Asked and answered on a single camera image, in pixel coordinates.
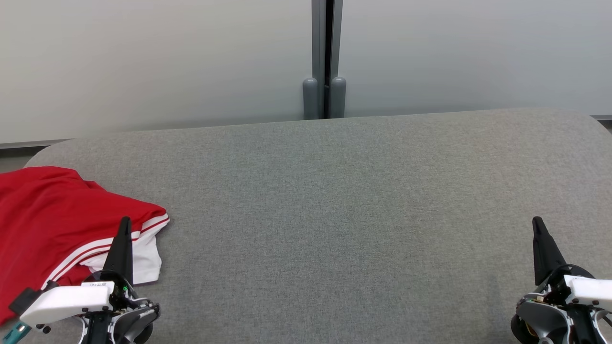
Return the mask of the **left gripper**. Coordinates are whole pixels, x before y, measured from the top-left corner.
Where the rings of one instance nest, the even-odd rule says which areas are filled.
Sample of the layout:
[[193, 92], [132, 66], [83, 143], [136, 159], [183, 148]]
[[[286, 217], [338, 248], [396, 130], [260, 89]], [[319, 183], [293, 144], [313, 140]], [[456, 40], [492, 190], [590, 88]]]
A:
[[139, 297], [133, 289], [131, 218], [123, 217], [103, 270], [81, 285], [27, 288], [19, 296], [19, 321], [24, 327], [50, 331], [50, 324], [76, 318], [81, 344], [139, 343]]

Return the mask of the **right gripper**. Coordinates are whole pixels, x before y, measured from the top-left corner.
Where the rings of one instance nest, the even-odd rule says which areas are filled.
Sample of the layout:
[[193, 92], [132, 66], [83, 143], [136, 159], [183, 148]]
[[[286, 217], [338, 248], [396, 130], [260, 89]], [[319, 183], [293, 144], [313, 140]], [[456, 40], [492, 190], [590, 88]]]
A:
[[553, 306], [610, 307], [612, 281], [596, 279], [575, 264], [566, 264], [541, 217], [533, 218], [534, 282], [543, 301]]

